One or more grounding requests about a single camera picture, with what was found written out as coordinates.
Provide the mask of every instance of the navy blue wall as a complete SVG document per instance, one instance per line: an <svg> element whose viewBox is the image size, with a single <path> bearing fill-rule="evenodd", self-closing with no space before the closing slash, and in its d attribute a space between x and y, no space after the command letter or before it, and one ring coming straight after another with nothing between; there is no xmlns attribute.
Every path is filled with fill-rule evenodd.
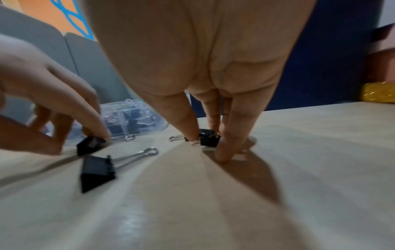
<svg viewBox="0 0 395 250"><path fill-rule="evenodd" d="M318 0L267 110L357 101L382 0ZM201 103L191 97L198 117Z"/></svg>

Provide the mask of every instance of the clear plastic box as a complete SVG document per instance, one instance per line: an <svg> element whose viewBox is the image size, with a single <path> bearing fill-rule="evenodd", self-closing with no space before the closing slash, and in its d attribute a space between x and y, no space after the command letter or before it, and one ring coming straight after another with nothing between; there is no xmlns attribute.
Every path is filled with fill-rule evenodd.
<svg viewBox="0 0 395 250"><path fill-rule="evenodd" d="M141 99L106 103L100 108L101 117L113 138L145 135L162 131L168 126L168 122ZM46 127L47 134L52 135L53 125L48 123ZM78 144L85 137L81 129L82 125L75 121L66 144Z"/></svg>

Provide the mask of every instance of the gold object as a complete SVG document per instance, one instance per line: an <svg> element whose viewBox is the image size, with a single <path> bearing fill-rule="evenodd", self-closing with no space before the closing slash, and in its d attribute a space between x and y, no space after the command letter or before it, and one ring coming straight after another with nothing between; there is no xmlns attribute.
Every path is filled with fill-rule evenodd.
<svg viewBox="0 0 395 250"><path fill-rule="evenodd" d="M395 103L395 82L365 84L362 89L362 100L375 103Z"/></svg>

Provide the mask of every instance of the table surface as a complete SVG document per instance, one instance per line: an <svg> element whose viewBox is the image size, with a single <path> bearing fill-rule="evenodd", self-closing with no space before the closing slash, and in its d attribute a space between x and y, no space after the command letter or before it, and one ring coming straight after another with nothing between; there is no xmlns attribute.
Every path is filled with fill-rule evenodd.
<svg viewBox="0 0 395 250"><path fill-rule="evenodd" d="M84 195L73 150L0 151L0 249L393 250L394 114L374 103L264 112L255 146L224 165L169 142L169 127L97 152L160 151Z"/></svg>

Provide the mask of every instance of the skin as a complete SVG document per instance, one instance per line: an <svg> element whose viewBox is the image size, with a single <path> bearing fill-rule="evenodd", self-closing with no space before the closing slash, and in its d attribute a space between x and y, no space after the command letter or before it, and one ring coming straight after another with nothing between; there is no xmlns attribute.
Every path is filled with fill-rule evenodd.
<svg viewBox="0 0 395 250"><path fill-rule="evenodd" d="M248 138L278 85L315 0L80 0L124 81L190 141L202 101L222 133L216 159ZM220 98L223 98L223 119Z"/></svg>
<svg viewBox="0 0 395 250"><path fill-rule="evenodd" d="M32 44L0 34L0 109L5 95L35 103L35 116L27 126L0 116L0 149L59 154L74 119L86 135L111 135L87 82ZM40 132L48 121L55 127L53 137Z"/></svg>

